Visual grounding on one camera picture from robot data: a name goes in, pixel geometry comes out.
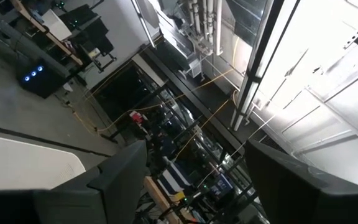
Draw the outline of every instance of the fluorescent light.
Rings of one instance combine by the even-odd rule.
[[[140,13],[140,9],[139,9],[139,5],[137,4],[137,1],[136,1],[136,0],[132,0],[132,4],[134,5],[136,12],[137,12],[138,14],[141,14],[141,13]]]
[[[142,23],[144,32],[146,33],[147,38],[148,38],[148,40],[150,41],[150,44],[153,46],[153,48],[155,48],[155,45],[154,45],[154,42],[153,42],[153,38],[152,38],[152,36],[150,35],[150,32],[149,32],[149,30],[148,30],[148,28],[147,28],[147,26],[146,26],[146,22],[144,21],[143,17],[139,17],[139,19],[140,19],[140,23]]]

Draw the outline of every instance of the white pipe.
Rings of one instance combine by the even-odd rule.
[[[204,18],[203,18],[203,24],[204,24],[204,38],[208,40],[208,23],[207,23],[207,17],[206,17],[206,0],[203,0],[203,12],[204,12]]]
[[[213,11],[214,11],[214,0],[208,0],[207,2],[208,41],[209,43],[211,43],[211,45],[214,44]]]
[[[222,0],[216,0],[216,55],[220,55],[221,51],[221,28],[222,28]]]
[[[201,33],[200,17],[198,15],[198,0],[193,0],[194,23],[197,35]]]
[[[187,3],[190,11],[190,22],[191,22],[190,25],[192,26],[194,24],[193,3],[191,0],[189,0]]]

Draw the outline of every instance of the metal rod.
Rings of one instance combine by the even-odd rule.
[[[206,59],[206,61],[216,70],[219,72],[220,75],[222,75],[223,73],[221,71],[219,71],[208,59]],[[234,84],[232,81],[230,81],[230,79],[228,77],[226,77],[226,75],[223,76],[223,78],[225,78],[237,91],[240,91],[240,88],[238,86],[236,86],[236,84]]]
[[[342,135],[344,135],[344,134],[351,133],[351,132],[352,132],[352,130],[346,130],[346,131],[343,131],[343,132],[341,132],[341,133],[334,134],[334,135],[332,135],[332,136],[330,136],[330,137],[326,137],[326,138],[320,139],[319,141],[316,141],[316,142],[313,142],[313,143],[311,143],[311,144],[308,144],[307,146],[302,147],[301,149],[299,149],[299,150],[297,150],[297,151],[291,152],[291,155],[295,156],[295,154],[302,154],[304,151],[308,150],[308,148],[309,148],[310,146],[315,146],[315,145],[317,145],[317,144],[321,144],[321,143],[323,143],[323,142],[325,142],[325,141],[328,141],[328,140],[337,138],[337,137],[339,137],[339,136],[342,136]]]
[[[333,116],[338,119],[340,122],[342,122],[343,124],[345,124],[346,126],[348,126],[348,128],[350,128],[352,131],[354,131],[357,135],[358,135],[358,128],[355,127],[353,124],[351,124],[350,122],[348,122],[345,118],[343,118],[334,108],[328,106],[322,99],[320,99],[318,96],[316,96],[316,94],[314,94],[312,91],[310,91],[309,89],[306,89],[306,91],[308,93],[310,93],[310,95],[317,100],[317,102],[320,104],[321,107],[329,110]]]
[[[234,68],[234,66],[232,64],[230,64],[226,59],[224,59],[222,56],[219,56],[219,58],[221,58],[224,62],[226,62],[226,64],[228,66],[230,66],[234,71],[237,72],[237,74],[239,74],[240,76],[242,76],[243,78],[245,77],[245,75],[243,73],[241,73],[240,71],[238,71],[238,69]]]

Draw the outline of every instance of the white wall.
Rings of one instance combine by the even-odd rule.
[[[95,2],[98,0],[68,0],[65,7],[69,11],[84,4],[92,6]],[[103,73],[99,73],[97,68],[92,68],[85,74],[87,88],[94,87],[104,77],[130,59],[142,44],[149,42],[130,0],[105,0],[93,11],[102,17],[102,21],[109,29],[107,37],[114,46],[112,54],[117,57],[117,60]],[[158,32],[158,29],[154,29],[152,26],[148,26],[148,28],[152,36]],[[107,56],[101,62],[105,64],[108,60]]]
[[[358,11],[345,1],[301,1],[257,97],[267,102],[286,72],[307,53],[272,102],[256,109],[257,116],[251,118],[263,124],[275,116],[264,129],[279,139],[288,153],[295,152],[297,158],[358,184],[358,137],[354,131],[358,130],[358,81],[326,103],[337,114],[321,106],[306,90],[299,94],[308,86],[326,100],[358,78],[358,46],[343,49],[355,32],[353,27],[358,27]],[[341,63],[329,69],[344,55]],[[318,67],[326,72],[313,73]]]

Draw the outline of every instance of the yellow cable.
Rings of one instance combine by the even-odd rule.
[[[86,127],[85,123],[83,122],[83,120],[78,116],[78,114],[76,112],[73,113],[75,115],[75,117],[81,122],[81,124],[84,126],[84,128],[90,133],[92,134],[91,131],[89,131],[89,129]]]
[[[234,44],[234,50],[233,50],[233,56],[232,56],[232,57],[233,57],[233,60],[232,60],[233,67],[234,67],[234,61],[235,61],[235,59],[236,59],[236,50],[237,50],[237,45],[238,45],[238,43],[239,43],[239,39],[240,39],[240,37],[237,37],[236,43]],[[215,77],[215,78],[212,79],[211,81],[208,81],[208,82],[204,83],[203,85],[194,88],[193,90],[189,91],[188,93],[192,93],[193,91],[196,91],[196,90],[198,90],[199,88],[202,88],[202,87],[204,87],[204,86],[206,86],[206,85],[209,85],[210,83],[214,82],[214,81],[217,80],[218,78],[221,78],[221,77],[227,75],[227,74],[228,74],[229,72],[231,72],[231,71],[233,71],[233,69],[227,70],[226,72],[220,74],[219,76]],[[93,92],[93,94],[95,94],[112,76],[114,76],[114,75],[111,75],[106,81],[104,81],[104,83],[102,83],[102,84],[99,86],[99,88],[97,88],[97,89]],[[179,98],[181,98],[181,97],[183,97],[183,96],[186,96],[186,93],[184,93],[184,94],[182,94],[182,95],[179,95],[179,96],[177,96],[177,97],[174,97],[174,98],[172,98],[171,100],[163,101],[162,103],[157,104],[157,105],[148,106],[148,107],[145,107],[145,108],[138,108],[138,109],[128,110],[128,111],[124,112],[120,117],[118,117],[118,118],[117,118],[113,123],[111,123],[107,128],[100,129],[100,130],[98,130],[98,132],[102,132],[102,131],[108,130],[109,128],[111,128],[111,126],[115,125],[126,113],[128,113],[128,112],[130,112],[130,111],[135,111],[135,110],[136,110],[136,111],[141,111],[141,110],[151,109],[151,108],[154,108],[154,107],[161,106],[161,105],[163,105],[163,104],[165,104],[165,103],[169,103],[169,102],[171,102],[171,101],[173,101],[173,100],[179,99]]]
[[[208,82],[206,82],[206,83],[200,85],[199,87],[196,87],[196,88],[190,90],[190,91],[187,92],[187,93],[192,93],[193,91],[196,91],[196,90],[198,90],[199,88],[202,88],[202,87],[204,87],[204,86],[206,86],[206,85],[208,85],[208,84],[214,82],[214,81],[217,80],[218,78],[221,78],[221,77],[225,76],[227,73],[231,72],[231,70],[232,70],[232,69],[230,69],[230,70],[228,70],[227,72],[225,72],[225,73],[223,73],[223,74],[221,74],[221,75],[215,77],[214,79],[212,79],[212,80],[210,80],[210,81],[208,81]],[[179,95],[179,96],[177,96],[177,97],[174,97],[174,98],[172,98],[172,99],[170,99],[170,100],[163,101],[162,103],[159,103],[159,104],[157,104],[157,105],[147,106],[147,107],[145,107],[145,108],[137,108],[137,109],[128,110],[128,111],[124,112],[119,118],[117,118],[117,119],[116,119],[112,124],[110,124],[107,128],[100,129],[100,130],[98,130],[98,132],[102,132],[102,131],[108,130],[111,126],[113,126],[114,124],[116,124],[126,113],[128,113],[128,112],[130,112],[130,111],[142,111],[142,110],[147,110],[147,109],[155,108],[155,107],[161,106],[161,105],[163,105],[163,104],[165,104],[165,103],[168,103],[168,102],[171,102],[171,101],[173,101],[173,100],[179,99],[179,98],[181,98],[181,97],[183,97],[183,96],[186,96],[187,93],[184,93],[184,94],[182,94],[182,95]]]
[[[236,43],[234,44],[234,50],[233,50],[233,56],[232,56],[233,60],[231,62],[233,67],[234,67],[234,61],[236,60],[236,51],[237,51],[237,44],[239,43],[239,39],[240,39],[240,37],[237,37]]]
[[[233,92],[233,103],[234,103],[234,106],[237,106],[236,100],[235,100],[236,92],[238,92],[238,91],[237,91],[237,90],[234,90],[234,92]]]
[[[229,102],[229,100],[226,100],[226,101],[215,111],[215,113],[213,113],[213,114],[205,121],[205,123],[204,123],[203,125],[201,125],[200,129],[203,128],[203,127],[206,125],[206,123],[208,123],[208,121],[210,121],[210,119],[212,119],[212,118],[215,116],[215,114],[216,114],[217,112],[219,112],[219,111],[223,108],[223,106],[224,106],[226,103],[228,103],[228,102]],[[182,147],[182,149],[178,152],[178,154],[177,154],[177,156],[175,157],[175,159],[178,159],[179,154],[180,154],[183,150],[185,150],[186,146],[187,146],[187,145],[190,143],[190,141],[196,136],[196,134],[198,134],[198,131],[196,131],[196,132],[194,133],[194,135],[189,139],[189,141],[187,141],[187,143],[185,144],[185,146]]]

